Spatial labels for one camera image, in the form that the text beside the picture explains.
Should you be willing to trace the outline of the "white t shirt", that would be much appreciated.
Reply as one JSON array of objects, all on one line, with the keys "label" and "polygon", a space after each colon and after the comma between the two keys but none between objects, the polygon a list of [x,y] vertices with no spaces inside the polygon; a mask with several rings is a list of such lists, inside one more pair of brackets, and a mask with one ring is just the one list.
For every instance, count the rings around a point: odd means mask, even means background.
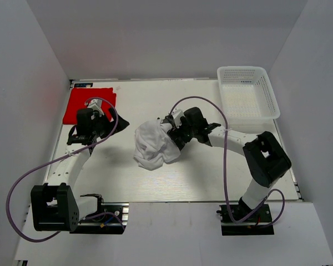
[{"label": "white t shirt", "polygon": [[176,160],[181,152],[167,132],[172,129],[170,123],[161,119],[146,121],[134,133],[134,159],[139,167],[149,171],[158,169],[164,163]]}]

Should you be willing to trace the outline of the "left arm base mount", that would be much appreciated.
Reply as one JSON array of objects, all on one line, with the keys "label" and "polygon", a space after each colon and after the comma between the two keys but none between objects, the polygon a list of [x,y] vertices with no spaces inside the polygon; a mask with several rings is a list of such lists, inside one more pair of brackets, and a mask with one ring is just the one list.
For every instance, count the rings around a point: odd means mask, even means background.
[{"label": "left arm base mount", "polygon": [[72,234],[121,235],[128,223],[129,204],[105,202],[100,194],[77,199],[79,219]]}]

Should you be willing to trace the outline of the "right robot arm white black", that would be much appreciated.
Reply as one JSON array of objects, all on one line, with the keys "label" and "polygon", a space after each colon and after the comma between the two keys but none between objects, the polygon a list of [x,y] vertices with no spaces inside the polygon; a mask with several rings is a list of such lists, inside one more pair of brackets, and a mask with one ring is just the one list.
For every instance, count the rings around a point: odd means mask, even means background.
[{"label": "right robot arm white black", "polygon": [[199,108],[174,110],[162,120],[168,125],[167,135],[182,150],[192,139],[210,147],[222,147],[245,157],[252,180],[238,204],[226,204],[233,223],[252,221],[260,213],[273,186],[291,168],[291,161],[275,136],[268,131],[260,135],[226,129],[218,123],[208,123]]}]

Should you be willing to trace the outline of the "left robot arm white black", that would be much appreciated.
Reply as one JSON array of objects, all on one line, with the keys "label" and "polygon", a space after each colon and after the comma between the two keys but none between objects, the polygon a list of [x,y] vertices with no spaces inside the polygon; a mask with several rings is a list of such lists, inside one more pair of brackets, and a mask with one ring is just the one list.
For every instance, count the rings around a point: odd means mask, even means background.
[{"label": "left robot arm white black", "polygon": [[33,225],[37,231],[75,231],[84,219],[101,221],[106,215],[102,196],[75,196],[73,187],[98,140],[123,131],[129,122],[109,109],[109,120],[93,108],[79,109],[77,123],[68,133],[65,154],[43,185],[31,190]]}]

